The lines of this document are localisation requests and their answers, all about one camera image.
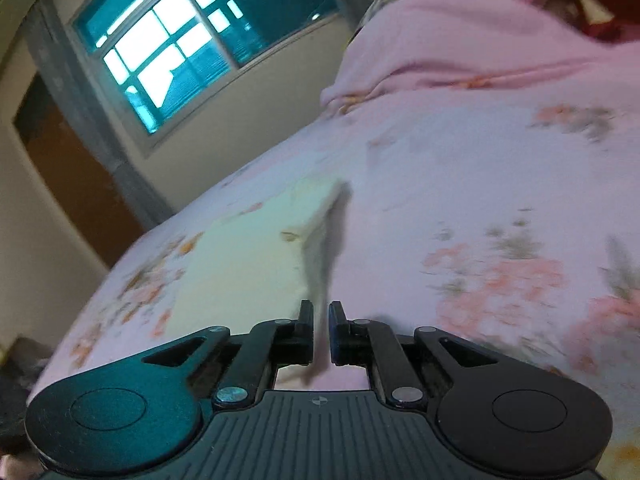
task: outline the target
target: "yellow cloth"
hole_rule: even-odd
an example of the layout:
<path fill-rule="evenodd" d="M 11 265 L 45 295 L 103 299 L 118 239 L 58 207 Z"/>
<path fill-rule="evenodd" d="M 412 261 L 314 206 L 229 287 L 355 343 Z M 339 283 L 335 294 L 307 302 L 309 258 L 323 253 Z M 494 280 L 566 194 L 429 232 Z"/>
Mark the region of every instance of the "yellow cloth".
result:
<path fill-rule="evenodd" d="M 166 334 L 211 325 L 247 333 L 264 320 L 295 319 L 307 299 L 318 323 L 326 303 L 325 219 L 341 189 L 339 180 L 304 179 L 214 222 L 194 250 Z"/>

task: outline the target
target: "window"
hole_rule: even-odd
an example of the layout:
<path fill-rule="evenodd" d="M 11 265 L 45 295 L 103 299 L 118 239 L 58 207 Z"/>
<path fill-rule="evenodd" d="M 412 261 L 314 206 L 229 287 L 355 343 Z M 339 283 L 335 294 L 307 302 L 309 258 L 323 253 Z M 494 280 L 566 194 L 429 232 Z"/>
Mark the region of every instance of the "window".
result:
<path fill-rule="evenodd" d="M 332 0 L 91 0 L 74 28 L 152 136 L 212 83 L 334 10 Z"/>

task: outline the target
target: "crosshair logo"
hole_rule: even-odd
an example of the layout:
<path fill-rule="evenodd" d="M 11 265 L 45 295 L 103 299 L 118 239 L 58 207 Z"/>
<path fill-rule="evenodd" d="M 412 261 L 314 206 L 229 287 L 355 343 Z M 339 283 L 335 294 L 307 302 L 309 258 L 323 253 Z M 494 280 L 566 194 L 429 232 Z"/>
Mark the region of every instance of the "crosshair logo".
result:
<path fill-rule="evenodd" d="M 326 397 L 315 397 L 311 399 L 311 402 L 314 403 L 316 406 L 324 406 L 326 403 L 329 402 L 329 399 L 327 399 Z"/>

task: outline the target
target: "beige wall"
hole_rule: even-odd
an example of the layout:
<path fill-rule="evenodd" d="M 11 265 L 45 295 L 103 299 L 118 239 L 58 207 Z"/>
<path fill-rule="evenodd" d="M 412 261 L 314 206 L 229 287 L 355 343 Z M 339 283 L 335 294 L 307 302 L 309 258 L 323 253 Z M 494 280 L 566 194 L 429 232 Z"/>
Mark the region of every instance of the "beige wall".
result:
<path fill-rule="evenodd" d="M 68 23 L 85 0 L 54 1 Z M 179 210 L 318 116 L 320 92 L 334 80 L 350 36 L 336 19 L 288 44 L 198 108 L 146 158 L 109 106 L 108 114 L 130 160 Z"/>
<path fill-rule="evenodd" d="M 18 41 L 0 73 L 0 346 L 55 345 L 106 270 L 30 163 L 13 126 L 35 67 Z"/>

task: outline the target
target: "pink bed sheet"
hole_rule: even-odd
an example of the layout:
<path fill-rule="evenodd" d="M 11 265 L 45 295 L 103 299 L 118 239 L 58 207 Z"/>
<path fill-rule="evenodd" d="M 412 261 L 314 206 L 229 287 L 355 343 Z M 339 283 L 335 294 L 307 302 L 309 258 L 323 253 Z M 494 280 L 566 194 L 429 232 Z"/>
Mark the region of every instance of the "pink bed sheet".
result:
<path fill-rule="evenodd" d="M 321 174 L 351 187 L 328 286 L 352 319 L 439 326 L 571 376 L 610 405 L 614 453 L 634 446 L 640 44 L 595 43 L 517 0 L 401 0 L 322 100 L 316 122 L 137 241 L 37 389 L 164 342 L 199 234 Z M 362 380 L 329 368 L 311 387 Z"/>

